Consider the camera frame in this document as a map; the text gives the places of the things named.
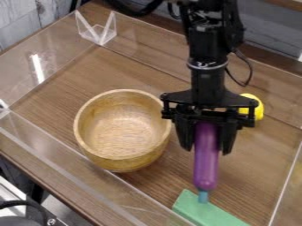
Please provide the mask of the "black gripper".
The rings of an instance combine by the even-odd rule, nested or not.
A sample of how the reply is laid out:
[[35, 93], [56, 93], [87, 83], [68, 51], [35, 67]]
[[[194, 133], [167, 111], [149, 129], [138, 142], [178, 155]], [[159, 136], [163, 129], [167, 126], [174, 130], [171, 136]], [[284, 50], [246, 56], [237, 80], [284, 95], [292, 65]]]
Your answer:
[[191, 87], [185, 91], [163, 93], [162, 118], [175, 123], [181, 147], [191, 151], [195, 122], [223, 124], [221, 141], [223, 155], [231, 153], [237, 127], [254, 127], [259, 101], [235, 94], [226, 87], [226, 69], [191, 71]]

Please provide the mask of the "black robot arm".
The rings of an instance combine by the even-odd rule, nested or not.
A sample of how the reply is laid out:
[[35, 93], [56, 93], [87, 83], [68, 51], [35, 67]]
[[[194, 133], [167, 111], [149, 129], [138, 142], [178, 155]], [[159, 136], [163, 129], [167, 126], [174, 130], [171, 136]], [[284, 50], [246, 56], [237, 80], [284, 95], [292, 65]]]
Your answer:
[[237, 131], [255, 125], [258, 106], [257, 100], [226, 87], [227, 55], [237, 53], [245, 37], [237, 0], [153, 0], [139, 10], [126, 4], [127, 0], [106, 1], [130, 17], [151, 14], [162, 3], [178, 6], [177, 17], [182, 20], [189, 46], [186, 65], [191, 71], [191, 87], [161, 95], [162, 118], [174, 122], [186, 150], [197, 143], [197, 125], [215, 125], [218, 147], [230, 154]]

